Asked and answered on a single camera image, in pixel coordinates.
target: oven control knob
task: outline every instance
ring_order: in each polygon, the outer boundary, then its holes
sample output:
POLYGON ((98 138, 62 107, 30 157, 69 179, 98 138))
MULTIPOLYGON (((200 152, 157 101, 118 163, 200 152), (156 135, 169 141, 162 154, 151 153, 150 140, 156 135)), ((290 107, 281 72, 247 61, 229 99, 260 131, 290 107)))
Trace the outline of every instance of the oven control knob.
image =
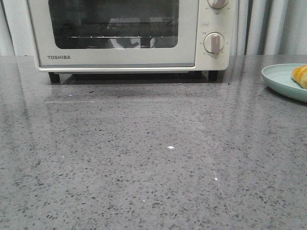
POLYGON ((208 3, 213 9, 221 9, 227 5, 228 0, 208 0, 208 3))
POLYGON ((220 33, 211 33, 204 40, 205 49, 212 54, 218 54, 224 47, 224 38, 220 33))

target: pastry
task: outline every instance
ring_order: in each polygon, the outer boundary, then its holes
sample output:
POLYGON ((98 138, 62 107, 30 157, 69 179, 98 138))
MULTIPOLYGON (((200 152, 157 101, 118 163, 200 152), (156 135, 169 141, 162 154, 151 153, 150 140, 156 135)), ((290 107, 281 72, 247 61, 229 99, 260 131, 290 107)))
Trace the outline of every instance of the pastry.
POLYGON ((307 89, 307 65, 295 68, 292 72, 292 79, 307 89))

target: light blue plate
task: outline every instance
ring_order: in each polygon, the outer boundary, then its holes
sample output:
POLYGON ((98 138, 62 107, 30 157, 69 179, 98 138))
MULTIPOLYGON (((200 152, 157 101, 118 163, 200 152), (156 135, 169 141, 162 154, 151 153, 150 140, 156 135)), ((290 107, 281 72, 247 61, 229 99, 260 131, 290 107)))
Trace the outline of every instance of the light blue plate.
POLYGON ((302 101, 307 102, 307 90, 292 80, 292 71, 306 64, 280 64, 267 66, 262 70, 264 82, 274 91, 302 101))

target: cream toaster oven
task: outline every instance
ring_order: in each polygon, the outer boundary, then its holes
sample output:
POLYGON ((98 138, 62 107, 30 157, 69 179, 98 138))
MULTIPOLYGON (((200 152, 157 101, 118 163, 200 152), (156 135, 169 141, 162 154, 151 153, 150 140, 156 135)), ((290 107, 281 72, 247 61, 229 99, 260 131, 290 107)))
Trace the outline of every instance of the cream toaster oven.
POLYGON ((35 64, 60 73, 186 72, 228 66, 236 0, 24 0, 35 64))

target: speckled quartz countertop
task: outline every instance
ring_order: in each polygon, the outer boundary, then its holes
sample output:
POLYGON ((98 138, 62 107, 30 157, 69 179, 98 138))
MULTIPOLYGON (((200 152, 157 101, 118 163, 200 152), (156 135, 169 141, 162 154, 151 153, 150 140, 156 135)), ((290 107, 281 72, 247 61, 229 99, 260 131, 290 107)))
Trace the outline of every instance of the speckled quartz countertop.
POLYGON ((264 84, 278 63, 307 56, 61 85, 0 57, 0 229, 306 230, 307 104, 264 84))

